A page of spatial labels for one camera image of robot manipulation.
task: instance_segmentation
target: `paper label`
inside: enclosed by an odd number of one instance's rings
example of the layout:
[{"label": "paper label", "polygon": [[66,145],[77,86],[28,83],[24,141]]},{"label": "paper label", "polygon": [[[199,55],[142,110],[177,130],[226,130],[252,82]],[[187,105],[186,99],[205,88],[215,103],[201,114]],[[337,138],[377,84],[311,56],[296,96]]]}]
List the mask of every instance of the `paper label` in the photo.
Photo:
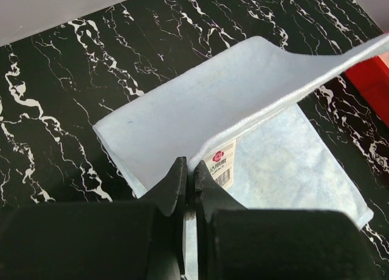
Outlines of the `paper label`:
[{"label": "paper label", "polygon": [[204,157],[213,179],[219,186],[227,189],[233,184],[233,158],[235,156],[236,139],[209,152]]}]

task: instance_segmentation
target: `gray wall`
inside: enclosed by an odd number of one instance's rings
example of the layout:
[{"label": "gray wall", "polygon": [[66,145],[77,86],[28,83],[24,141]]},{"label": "gray wall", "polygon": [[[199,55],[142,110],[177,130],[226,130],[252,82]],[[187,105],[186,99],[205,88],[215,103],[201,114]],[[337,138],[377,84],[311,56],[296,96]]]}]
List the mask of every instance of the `gray wall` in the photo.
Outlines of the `gray wall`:
[{"label": "gray wall", "polygon": [[383,31],[389,31],[389,0],[356,0]]},{"label": "gray wall", "polygon": [[124,0],[0,0],[0,46]]}]

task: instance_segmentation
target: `marble table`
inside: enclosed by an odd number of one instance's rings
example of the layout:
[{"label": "marble table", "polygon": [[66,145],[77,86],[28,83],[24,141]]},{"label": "marble table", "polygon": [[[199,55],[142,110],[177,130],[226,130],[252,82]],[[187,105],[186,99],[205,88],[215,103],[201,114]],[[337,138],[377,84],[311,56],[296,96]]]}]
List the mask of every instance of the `marble table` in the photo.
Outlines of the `marble table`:
[{"label": "marble table", "polygon": [[[332,55],[380,34],[354,0],[129,0],[6,45],[0,203],[130,199],[91,126],[250,36]],[[374,211],[363,238],[388,277],[388,128],[344,75],[299,105]]]}]

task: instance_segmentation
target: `black marble surface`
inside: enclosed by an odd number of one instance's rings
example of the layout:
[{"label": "black marble surface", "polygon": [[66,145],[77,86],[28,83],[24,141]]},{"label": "black marble surface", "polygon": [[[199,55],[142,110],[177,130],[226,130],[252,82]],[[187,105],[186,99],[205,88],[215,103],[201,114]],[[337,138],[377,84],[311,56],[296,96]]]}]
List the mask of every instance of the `black marble surface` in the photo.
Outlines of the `black marble surface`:
[{"label": "black marble surface", "polygon": [[[131,192],[91,125],[250,36],[336,54],[381,34],[354,0],[129,0],[0,48],[1,205]],[[360,189],[389,278],[389,130],[339,76],[299,102]]]}]

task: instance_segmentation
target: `barcode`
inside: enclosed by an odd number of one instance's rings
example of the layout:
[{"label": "barcode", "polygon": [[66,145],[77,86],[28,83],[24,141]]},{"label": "barcode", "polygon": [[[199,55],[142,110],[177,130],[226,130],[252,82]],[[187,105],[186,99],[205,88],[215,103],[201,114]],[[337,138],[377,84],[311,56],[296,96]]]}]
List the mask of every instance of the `barcode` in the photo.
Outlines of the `barcode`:
[{"label": "barcode", "polygon": [[223,187],[225,183],[227,183],[230,180],[230,169],[226,170],[224,173],[222,173],[219,177],[215,179],[215,182]]}]

